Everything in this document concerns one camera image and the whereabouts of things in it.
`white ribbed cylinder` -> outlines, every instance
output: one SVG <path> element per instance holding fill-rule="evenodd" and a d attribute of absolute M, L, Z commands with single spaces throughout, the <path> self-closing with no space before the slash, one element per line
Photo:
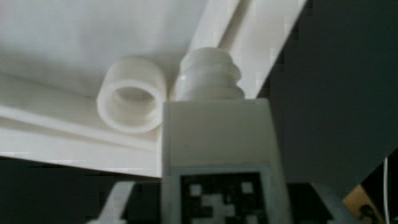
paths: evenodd
<path fill-rule="evenodd" d="M 228 52 L 217 48 L 192 51 L 182 61 L 176 100 L 244 99 L 237 86 L 240 70 Z"/>
<path fill-rule="evenodd" d="M 128 57 L 112 65 L 98 95 L 98 112 L 121 132 L 144 133 L 162 122 L 166 78 L 157 64 Z"/>

